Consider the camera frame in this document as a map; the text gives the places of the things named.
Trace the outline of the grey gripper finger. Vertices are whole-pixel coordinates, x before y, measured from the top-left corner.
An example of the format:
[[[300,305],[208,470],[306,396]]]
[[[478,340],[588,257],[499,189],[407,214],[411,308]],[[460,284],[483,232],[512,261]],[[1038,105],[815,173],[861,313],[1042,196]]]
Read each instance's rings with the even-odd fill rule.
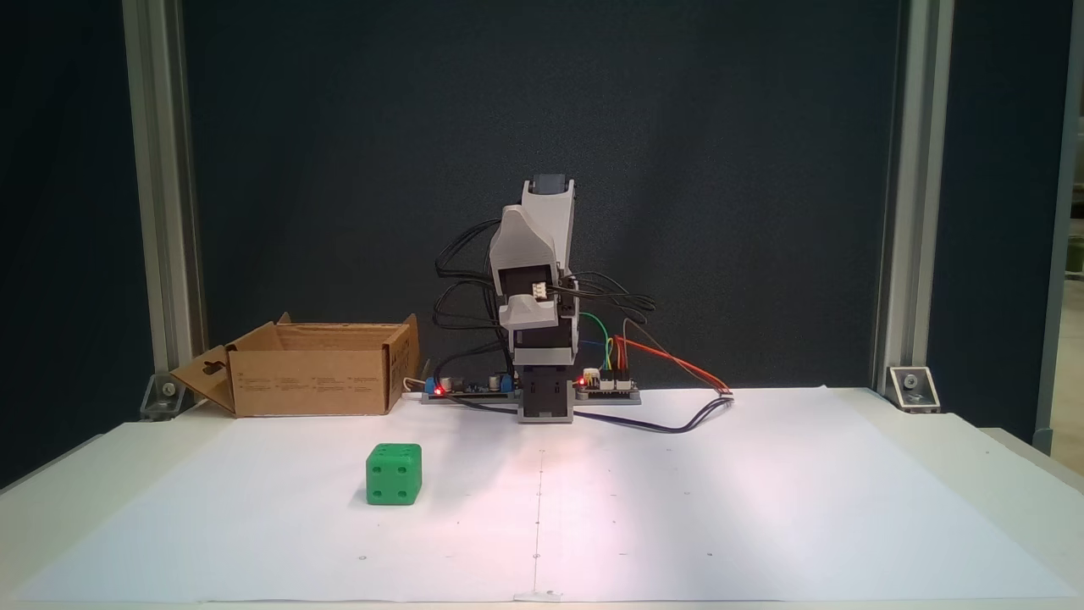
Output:
[[[500,326],[507,330],[557,327],[557,301],[538,300],[532,294],[508,295],[505,304],[500,304],[498,320]]]

